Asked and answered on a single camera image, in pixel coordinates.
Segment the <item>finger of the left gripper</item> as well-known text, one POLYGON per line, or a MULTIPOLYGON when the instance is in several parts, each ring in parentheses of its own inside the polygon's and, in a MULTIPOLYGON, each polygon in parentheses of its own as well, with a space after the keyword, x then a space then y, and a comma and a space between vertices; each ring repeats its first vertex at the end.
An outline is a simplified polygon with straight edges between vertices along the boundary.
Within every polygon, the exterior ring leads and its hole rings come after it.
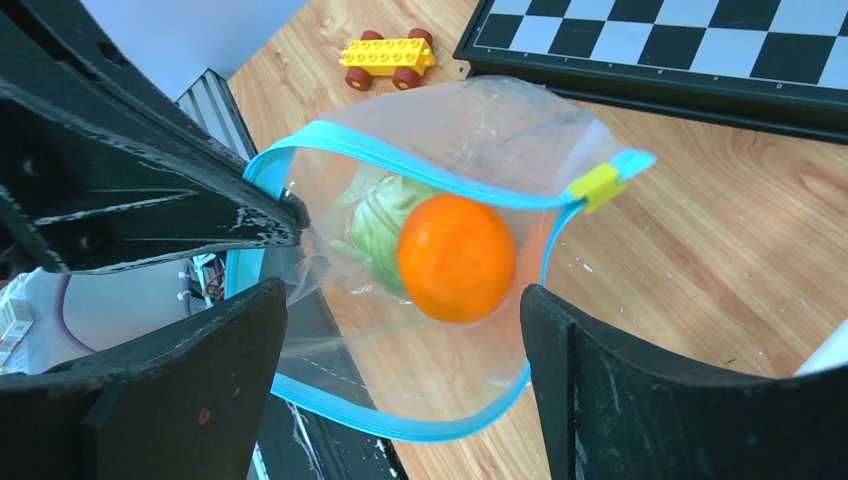
POLYGON ((101 274, 300 242, 310 219, 126 58, 78 1, 1 5, 1 271, 101 274))

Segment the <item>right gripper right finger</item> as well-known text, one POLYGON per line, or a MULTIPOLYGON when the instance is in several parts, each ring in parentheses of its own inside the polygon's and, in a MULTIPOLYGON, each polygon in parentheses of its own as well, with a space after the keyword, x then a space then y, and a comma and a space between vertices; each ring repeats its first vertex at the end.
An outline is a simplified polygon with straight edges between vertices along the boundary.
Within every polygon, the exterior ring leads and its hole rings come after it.
POLYGON ((676 354, 539 285, 520 322, 555 479, 843 479, 847 370, 770 379, 676 354))

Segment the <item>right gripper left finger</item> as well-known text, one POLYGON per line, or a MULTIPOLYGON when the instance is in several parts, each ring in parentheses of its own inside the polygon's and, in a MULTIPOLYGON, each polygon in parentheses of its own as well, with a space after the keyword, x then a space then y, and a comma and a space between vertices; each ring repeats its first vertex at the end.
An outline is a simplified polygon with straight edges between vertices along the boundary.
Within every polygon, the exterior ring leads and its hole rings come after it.
POLYGON ((1 379, 5 479, 243 479, 286 328, 269 279, 36 375, 1 379))

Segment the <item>clear zip top bag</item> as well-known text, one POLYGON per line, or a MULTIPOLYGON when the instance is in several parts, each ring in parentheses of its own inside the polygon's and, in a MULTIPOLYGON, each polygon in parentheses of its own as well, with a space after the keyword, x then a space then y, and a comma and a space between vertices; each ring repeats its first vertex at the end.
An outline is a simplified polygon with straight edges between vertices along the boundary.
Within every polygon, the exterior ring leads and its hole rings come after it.
POLYGON ((493 423, 530 378, 523 291, 567 223, 655 156, 507 76, 373 97, 257 154, 244 178, 301 199, 293 249, 231 252, 226 288, 287 287, 274 395, 348 427, 440 442, 493 423))

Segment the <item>large toy orange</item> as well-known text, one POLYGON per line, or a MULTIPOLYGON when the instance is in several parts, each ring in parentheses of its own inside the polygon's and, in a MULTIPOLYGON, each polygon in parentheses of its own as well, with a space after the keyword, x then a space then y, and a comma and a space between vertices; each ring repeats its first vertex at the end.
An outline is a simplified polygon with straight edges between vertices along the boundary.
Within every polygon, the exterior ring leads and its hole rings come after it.
POLYGON ((443 193, 408 216, 396 260, 406 294, 422 313, 467 324, 503 303, 517 253, 511 230, 493 207, 443 193))

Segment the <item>green toy cabbage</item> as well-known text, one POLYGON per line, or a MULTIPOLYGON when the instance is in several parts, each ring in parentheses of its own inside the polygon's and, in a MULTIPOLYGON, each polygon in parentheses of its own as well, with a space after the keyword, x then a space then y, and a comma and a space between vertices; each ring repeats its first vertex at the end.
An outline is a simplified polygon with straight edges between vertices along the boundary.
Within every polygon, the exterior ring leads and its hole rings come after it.
POLYGON ((351 294, 373 294, 391 303, 409 302, 396 250, 411 212, 442 191, 414 179, 361 164, 350 185, 319 218, 317 231, 349 262, 340 285, 351 294))

